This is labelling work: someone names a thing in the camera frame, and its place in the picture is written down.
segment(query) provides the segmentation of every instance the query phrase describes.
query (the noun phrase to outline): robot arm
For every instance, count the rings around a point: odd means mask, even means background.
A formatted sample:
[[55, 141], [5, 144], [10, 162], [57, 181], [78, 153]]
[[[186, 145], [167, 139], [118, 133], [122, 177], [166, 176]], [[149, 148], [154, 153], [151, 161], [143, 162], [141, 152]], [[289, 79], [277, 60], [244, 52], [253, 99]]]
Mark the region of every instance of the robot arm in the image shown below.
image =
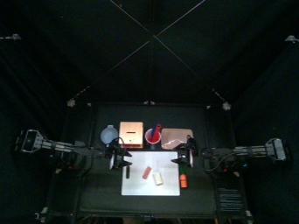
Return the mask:
[[246, 166], [248, 158], [272, 158], [273, 162], [290, 159], [286, 143], [280, 138], [273, 138], [261, 146], [240, 146], [236, 149], [207, 148], [201, 150], [203, 169], [206, 172], [238, 171]]
[[131, 165], [125, 160], [125, 156], [133, 157], [126, 149], [118, 144], [118, 139], [113, 140], [107, 149], [97, 149], [89, 147], [83, 142], [77, 141], [75, 144], [55, 142], [50, 140], [41, 132], [35, 129], [23, 130], [21, 136], [15, 142], [15, 151], [23, 153], [35, 153], [37, 151], [46, 149], [61, 154], [77, 154], [86, 157], [106, 157], [111, 158], [111, 169], [121, 169], [127, 165]]

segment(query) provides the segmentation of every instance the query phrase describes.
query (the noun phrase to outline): plastic container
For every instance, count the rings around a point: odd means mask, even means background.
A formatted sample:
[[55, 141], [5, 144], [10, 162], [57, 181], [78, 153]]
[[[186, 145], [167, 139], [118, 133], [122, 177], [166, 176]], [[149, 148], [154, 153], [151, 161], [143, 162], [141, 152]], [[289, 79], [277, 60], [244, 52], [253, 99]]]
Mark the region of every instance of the plastic container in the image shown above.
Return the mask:
[[153, 130], [150, 129], [146, 133], [145, 133], [145, 140], [151, 144], [151, 149], [155, 149], [155, 145], [162, 141], [162, 133], [159, 132], [159, 137], [157, 139], [151, 139], [153, 138]]

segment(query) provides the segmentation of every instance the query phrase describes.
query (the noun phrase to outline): black wall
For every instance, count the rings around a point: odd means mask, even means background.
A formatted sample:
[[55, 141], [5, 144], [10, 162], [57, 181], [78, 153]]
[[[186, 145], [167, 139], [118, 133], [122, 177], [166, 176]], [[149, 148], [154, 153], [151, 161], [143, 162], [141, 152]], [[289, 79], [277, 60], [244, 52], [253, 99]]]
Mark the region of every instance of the black wall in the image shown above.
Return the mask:
[[0, 222], [15, 218], [26, 223], [45, 206], [51, 180], [45, 154], [19, 155], [13, 145], [22, 129], [38, 129], [59, 139], [66, 115], [66, 101], [55, 86], [43, 78], [33, 57], [14, 42], [0, 49]]
[[299, 221], [299, 45], [290, 44], [234, 105], [234, 126], [240, 145], [261, 145], [270, 138], [285, 139], [294, 162], [273, 166], [256, 161], [248, 172], [248, 198], [258, 223]]

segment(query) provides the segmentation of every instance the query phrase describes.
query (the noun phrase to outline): black enclosure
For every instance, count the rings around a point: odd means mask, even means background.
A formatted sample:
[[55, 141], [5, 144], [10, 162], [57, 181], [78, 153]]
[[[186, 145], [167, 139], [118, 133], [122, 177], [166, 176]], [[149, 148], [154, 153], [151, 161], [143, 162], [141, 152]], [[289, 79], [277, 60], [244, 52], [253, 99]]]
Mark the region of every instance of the black enclosure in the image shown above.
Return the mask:
[[[13, 150], [21, 130], [98, 145], [110, 123], [141, 118], [149, 127], [166, 113], [167, 126], [191, 127], [201, 147], [289, 142], [292, 163], [253, 161], [242, 183], [257, 223], [297, 223], [298, 9], [297, 0], [3, 1], [0, 222], [35, 223], [54, 185], [50, 152]], [[61, 178], [55, 206], [69, 212], [79, 183]]]

